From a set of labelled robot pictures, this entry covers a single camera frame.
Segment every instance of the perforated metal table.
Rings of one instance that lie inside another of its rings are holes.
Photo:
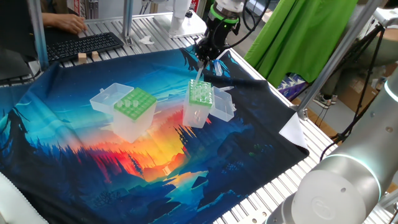
[[[99,54],[98,60],[109,60],[111,58],[124,57],[127,55],[146,54],[150,52],[158,52],[161,50],[172,50],[181,47],[188,47],[193,45],[194,39],[199,36],[184,37],[179,39],[170,39],[166,33],[163,33],[154,23],[154,15],[133,16],[132,30],[134,45],[123,46],[123,48],[116,50],[109,50]],[[87,20],[88,31],[80,34],[80,37],[100,34],[102,32],[113,32],[119,35],[122,32],[122,17],[112,19],[97,19]],[[151,35],[151,40],[155,42],[154,45],[144,45],[138,42],[139,39],[146,35]],[[253,78],[264,79],[253,69],[242,57],[240,57],[234,50],[230,50],[231,55]],[[91,57],[87,58],[87,62],[93,62]],[[60,66],[71,67],[78,65],[78,60],[62,62]],[[291,106],[283,95],[281,95],[273,86],[271,91],[287,106]],[[284,201],[286,197],[296,192],[300,181],[306,173],[310,172],[312,168],[318,164],[319,157],[322,150],[326,148],[331,140],[311,121],[300,121],[304,131],[305,139],[307,141],[310,155],[281,174],[278,178],[272,180],[267,185],[261,187],[253,194],[245,198],[241,203],[237,204],[230,211],[219,217],[214,221],[214,224],[230,224],[230,223],[262,223],[267,216],[277,208],[277,206]],[[335,147],[331,148],[326,154],[329,154]],[[388,223],[392,214],[385,211],[380,206],[377,206],[364,223]]]

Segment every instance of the plastic container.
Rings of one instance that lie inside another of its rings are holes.
[[[133,143],[152,124],[157,100],[136,88],[114,104],[113,132]]]
[[[213,106],[213,90],[211,83],[190,80],[183,106],[183,121],[185,126],[202,128]]]
[[[210,110],[211,115],[227,122],[234,117],[234,111],[236,111],[232,104],[232,96],[224,91],[229,89],[213,87],[214,102]]]
[[[100,93],[90,100],[91,106],[96,111],[113,114],[114,104],[133,89],[131,86],[113,83],[107,89],[101,89]]]
[[[214,65],[214,70],[216,71],[216,76],[222,76],[223,75],[223,69],[221,68],[220,60],[214,60],[213,61],[213,65]]]

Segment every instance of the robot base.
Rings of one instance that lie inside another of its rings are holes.
[[[183,20],[181,28],[173,32],[173,34],[170,34],[169,30],[172,26],[172,18],[173,15],[171,14],[154,16],[154,22],[156,25],[160,27],[160,29],[162,29],[171,39],[202,35],[206,32],[206,23],[193,12],[191,18],[186,17]]]

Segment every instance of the keyboard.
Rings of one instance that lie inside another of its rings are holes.
[[[103,52],[123,46],[124,43],[113,33],[103,33],[83,37],[78,40],[68,40],[47,46],[49,62],[76,59],[79,53],[90,54],[93,51]]]

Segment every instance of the open lid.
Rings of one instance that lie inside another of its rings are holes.
[[[134,87],[113,83],[107,89],[100,89],[100,93],[91,100],[91,106],[94,110],[113,115],[114,105],[134,90]]]
[[[233,89],[233,86],[224,88],[217,88],[213,86],[213,105],[210,109],[210,114],[223,121],[230,121],[234,117],[236,111],[235,105],[232,103],[231,94],[225,92]]]

